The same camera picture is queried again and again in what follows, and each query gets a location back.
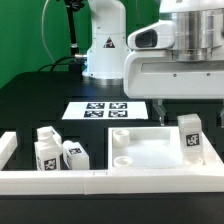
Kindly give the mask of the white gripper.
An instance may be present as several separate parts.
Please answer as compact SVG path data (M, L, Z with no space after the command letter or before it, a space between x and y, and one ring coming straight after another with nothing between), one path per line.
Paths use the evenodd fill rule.
M178 62L168 50L133 51L124 65L124 92L129 98L154 99L160 125L165 125L162 99L223 99L220 125L224 128L224 53L211 60Z

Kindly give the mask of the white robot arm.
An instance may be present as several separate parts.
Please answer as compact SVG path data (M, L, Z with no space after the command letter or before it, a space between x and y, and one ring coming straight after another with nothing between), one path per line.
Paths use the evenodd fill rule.
M160 0L159 20L129 35L119 0L87 0L92 45L86 80L122 84L134 99L224 101L224 0Z

